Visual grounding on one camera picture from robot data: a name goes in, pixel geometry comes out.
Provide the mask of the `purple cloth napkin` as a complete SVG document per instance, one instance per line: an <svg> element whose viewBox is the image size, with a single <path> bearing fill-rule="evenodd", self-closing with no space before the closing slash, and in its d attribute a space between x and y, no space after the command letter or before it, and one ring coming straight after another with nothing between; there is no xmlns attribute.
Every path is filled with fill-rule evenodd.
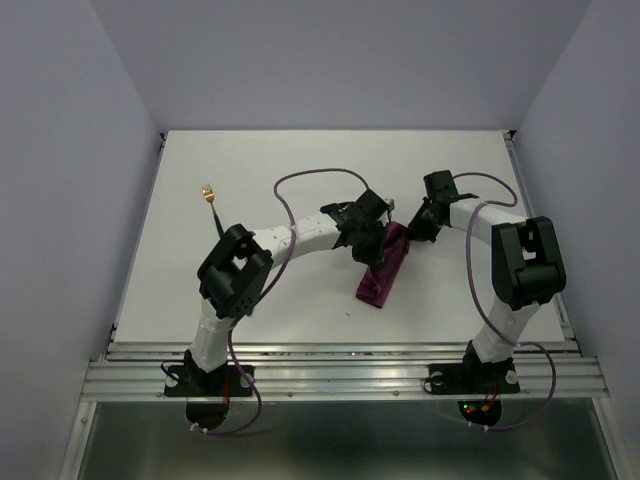
<svg viewBox="0 0 640 480"><path fill-rule="evenodd" d="M382 267L369 267L363 275L355 297L372 307L381 309L390 294L404 259L410 250L408 229L395 221L389 224L383 242Z"/></svg>

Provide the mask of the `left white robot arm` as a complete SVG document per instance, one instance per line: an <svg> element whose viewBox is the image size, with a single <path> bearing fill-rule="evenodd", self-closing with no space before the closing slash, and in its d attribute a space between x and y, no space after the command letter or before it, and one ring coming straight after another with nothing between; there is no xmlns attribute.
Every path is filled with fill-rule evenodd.
<svg viewBox="0 0 640 480"><path fill-rule="evenodd" d="M354 261L381 267L394 201L370 189L352 202L325 205L291 226L250 231L236 224L222 235L197 271L201 314L176 383L189 395L222 393L228 334L267 292L272 270L311 253L349 248Z"/></svg>

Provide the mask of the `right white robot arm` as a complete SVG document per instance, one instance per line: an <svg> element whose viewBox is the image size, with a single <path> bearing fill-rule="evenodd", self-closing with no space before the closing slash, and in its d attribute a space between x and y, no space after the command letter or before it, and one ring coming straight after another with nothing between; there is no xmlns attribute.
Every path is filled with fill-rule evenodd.
<svg viewBox="0 0 640 480"><path fill-rule="evenodd" d="M549 218L511 214L508 210L515 201L461 193L456 178L448 170L425 176L426 195L409 224L410 237L433 242L448 227L464 232L467 247L475 239L488 245L495 297L490 310L478 311L483 326L469 341L462 360L429 365L425 389L434 395L490 389L514 394L520 390L513 361L520 337L540 308L567 283L561 250Z"/></svg>

